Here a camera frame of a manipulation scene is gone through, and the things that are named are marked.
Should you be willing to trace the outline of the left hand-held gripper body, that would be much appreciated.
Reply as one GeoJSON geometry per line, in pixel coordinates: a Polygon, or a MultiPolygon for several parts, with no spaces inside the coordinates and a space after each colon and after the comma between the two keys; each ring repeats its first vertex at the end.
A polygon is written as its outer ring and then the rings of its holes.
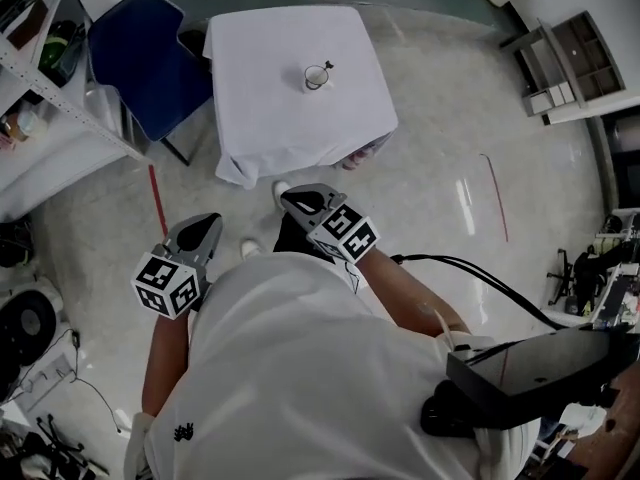
{"type": "Polygon", "coordinates": [[[171,320],[198,311],[211,287],[207,265],[222,231],[218,213],[196,215],[173,226],[162,242],[142,256],[132,275],[140,305],[171,320]]]}

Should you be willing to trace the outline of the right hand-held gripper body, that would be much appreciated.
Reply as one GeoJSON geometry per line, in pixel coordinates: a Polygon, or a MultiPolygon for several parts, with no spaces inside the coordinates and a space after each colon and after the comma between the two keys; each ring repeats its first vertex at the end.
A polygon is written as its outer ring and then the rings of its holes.
{"type": "Polygon", "coordinates": [[[378,242],[371,218],[345,193],[322,183],[289,188],[280,196],[286,212],[316,249],[356,264],[378,242]]]}

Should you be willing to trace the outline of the white cup with dark rim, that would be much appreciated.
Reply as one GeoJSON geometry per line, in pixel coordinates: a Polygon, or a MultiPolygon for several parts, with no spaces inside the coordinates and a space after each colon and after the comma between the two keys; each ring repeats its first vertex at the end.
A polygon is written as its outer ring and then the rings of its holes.
{"type": "Polygon", "coordinates": [[[333,87],[330,79],[331,69],[326,66],[311,65],[304,70],[302,88],[305,92],[313,93],[333,87]]]}

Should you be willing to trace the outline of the person's left forearm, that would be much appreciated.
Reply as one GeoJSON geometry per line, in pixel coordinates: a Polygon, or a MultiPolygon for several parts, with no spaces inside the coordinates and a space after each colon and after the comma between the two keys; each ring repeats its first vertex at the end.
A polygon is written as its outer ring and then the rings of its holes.
{"type": "Polygon", "coordinates": [[[142,412],[156,417],[188,368],[189,315],[159,316],[154,326],[142,388],[142,412]]]}

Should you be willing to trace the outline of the person's black trousers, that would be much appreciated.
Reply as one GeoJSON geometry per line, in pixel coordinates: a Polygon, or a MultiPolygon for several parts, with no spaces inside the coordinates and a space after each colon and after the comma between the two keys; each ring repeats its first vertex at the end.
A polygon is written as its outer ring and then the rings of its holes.
{"type": "Polygon", "coordinates": [[[295,252],[312,256],[328,263],[333,260],[318,250],[306,237],[305,230],[296,222],[290,213],[285,212],[278,234],[278,238],[273,247],[273,252],[295,252]]]}

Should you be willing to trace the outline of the pink white striped object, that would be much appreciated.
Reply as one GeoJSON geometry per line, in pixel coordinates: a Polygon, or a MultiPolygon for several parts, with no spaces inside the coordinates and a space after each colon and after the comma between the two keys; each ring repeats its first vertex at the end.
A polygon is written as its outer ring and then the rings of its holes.
{"type": "Polygon", "coordinates": [[[355,170],[362,163],[373,158],[387,141],[387,137],[382,137],[352,152],[341,161],[341,168],[348,171],[355,170]]]}

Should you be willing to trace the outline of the white tablecloth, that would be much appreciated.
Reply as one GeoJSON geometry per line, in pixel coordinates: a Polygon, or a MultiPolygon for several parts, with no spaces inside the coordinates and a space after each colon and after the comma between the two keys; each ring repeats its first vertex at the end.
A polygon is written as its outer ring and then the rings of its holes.
{"type": "Polygon", "coordinates": [[[245,189],[262,177],[336,164],[398,126],[374,46],[352,7],[217,15],[204,55],[220,144],[215,174],[245,189]],[[327,60],[333,87],[305,92],[304,70],[327,60]]]}

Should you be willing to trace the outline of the black round device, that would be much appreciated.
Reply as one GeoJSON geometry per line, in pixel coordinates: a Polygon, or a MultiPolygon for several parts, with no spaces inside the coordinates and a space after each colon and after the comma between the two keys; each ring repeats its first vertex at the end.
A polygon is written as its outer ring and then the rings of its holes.
{"type": "Polygon", "coordinates": [[[45,353],[56,327],[55,309],[39,291],[19,293],[0,308],[0,401],[15,388],[22,368],[45,353]]]}

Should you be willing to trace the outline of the person's white shirt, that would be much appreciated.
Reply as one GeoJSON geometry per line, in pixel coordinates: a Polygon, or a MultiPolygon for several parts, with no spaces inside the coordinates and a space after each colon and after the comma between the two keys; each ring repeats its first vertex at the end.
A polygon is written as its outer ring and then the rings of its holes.
{"type": "Polygon", "coordinates": [[[125,480],[515,480],[538,421],[471,438],[420,426],[448,354],[486,344],[399,327],[323,260],[252,257],[189,322],[160,413],[134,418],[125,480]]]}

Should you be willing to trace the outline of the black bag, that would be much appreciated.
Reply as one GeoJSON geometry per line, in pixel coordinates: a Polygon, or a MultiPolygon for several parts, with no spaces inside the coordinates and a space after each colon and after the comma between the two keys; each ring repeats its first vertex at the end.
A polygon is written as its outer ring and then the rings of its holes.
{"type": "Polygon", "coordinates": [[[0,267],[26,265],[33,256],[34,241],[30,216],[0,223],[0,267]]]}

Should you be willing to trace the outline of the white metal shelf rack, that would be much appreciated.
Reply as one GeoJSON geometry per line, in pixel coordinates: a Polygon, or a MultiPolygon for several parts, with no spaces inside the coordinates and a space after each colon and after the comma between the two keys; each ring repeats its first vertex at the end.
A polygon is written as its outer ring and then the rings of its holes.
{"type": "Polygon", "coordinates": [[[99,85],[89,64],[89,29],[120,1],[0,0],[0,221],[116,160],[144,159],[114,89],[99,85]],[[38,67],[60,20],[85,26],[70,77],[38,67]]]}

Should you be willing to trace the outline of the blue chair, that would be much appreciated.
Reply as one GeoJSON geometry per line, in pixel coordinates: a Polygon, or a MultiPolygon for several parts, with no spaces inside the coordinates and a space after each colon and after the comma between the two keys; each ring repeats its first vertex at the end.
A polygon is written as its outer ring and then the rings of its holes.
{"type": "Polygon", "coordinates": [[[183,11],[168,0],[122,0],[88,32],[94,80],[116,90],[151,142],[182,164],[168,136],[213,97],[211,75],[180,40],[183,11]]]}

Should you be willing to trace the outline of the black waist-mounted device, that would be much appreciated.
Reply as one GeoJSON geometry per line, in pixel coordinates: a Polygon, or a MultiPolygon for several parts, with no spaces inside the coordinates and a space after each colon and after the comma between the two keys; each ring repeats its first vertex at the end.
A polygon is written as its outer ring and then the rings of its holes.
{"type": "Polygon", "coordinates": [[[628,325],[564,328],[484,349],[460,345],[446,378],[421,409],[432,436],[471,438],[478,429],[508,430],[540,417],[559,418],[571,403],[612,406],[610,384],[640,359],[640,334],[628,325]]]}

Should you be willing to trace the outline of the black tripod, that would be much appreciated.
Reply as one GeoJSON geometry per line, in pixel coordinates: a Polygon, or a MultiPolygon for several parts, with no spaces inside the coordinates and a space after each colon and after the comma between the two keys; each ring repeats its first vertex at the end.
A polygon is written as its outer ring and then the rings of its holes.
{"type": "Polygon", "coordinates": [[[583,315],[588,305],[594,305],[595,297],[601,291],[601,275],[592,265],[588,252],[582,253],[574,263],[568,261],[566,250],[559,248],[557,254],[561,256],[561,273],[546,273],[547,279],[558,281],[548,305],[556,305],[561,298],[572,299],[574,314],[583,315]]]}

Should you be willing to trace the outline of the grey shelf cabinet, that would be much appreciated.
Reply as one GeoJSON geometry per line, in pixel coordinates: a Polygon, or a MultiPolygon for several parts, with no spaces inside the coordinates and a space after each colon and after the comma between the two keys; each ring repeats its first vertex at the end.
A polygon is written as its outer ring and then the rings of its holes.
{"type": "Polygon", "coordinates": [[[515,58],[527,83],[528,116],[547,126],[640,107],[640,87],[628,88],[621,68],[591,14],[580,12],[501,45],[515,58]]]}

